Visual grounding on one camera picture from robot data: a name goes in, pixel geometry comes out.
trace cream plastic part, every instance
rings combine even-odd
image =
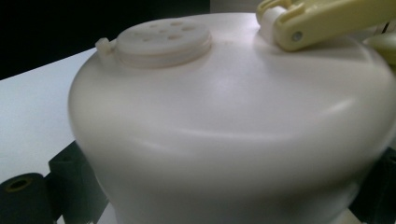
[[[253,13],[189,20],[212,36],[201,57],[134,67],[103,39],[70,90],[124,223],[334,223],[396,133],[396,76],[346,37],[287,53]]]
[[[396,1],[265,0],[259,4],[256,15],[259,24],[263,24],[262,33],[272,35],[284,50],[297,50],[390,21],[396,18]]]
[[[396,32],[376,35],[364,41],[391,65],[396,65]]]

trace black roller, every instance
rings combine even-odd
[[[52,224],[50,202],[40,174],[15,176],[0,185],[1,224]]]

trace white table surface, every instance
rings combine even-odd
[[[47,175],[50,159],[74,141],[67,95],[78,69],[94,52],[89,49],[0,81],[0,183],[26,173]],[[109,205],[99,224],[115,223]]]

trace curved plastic body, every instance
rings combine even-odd
[[[346,37],[287,53],[254,14],[190,17],[209,52],[79,70],[73,133],[125,223],[331,223],[395,134],[396,77]]]

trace dark background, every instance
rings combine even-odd
[[[204,14],[209,0],[1,0],[0,79],[114,39],[143,21]]]

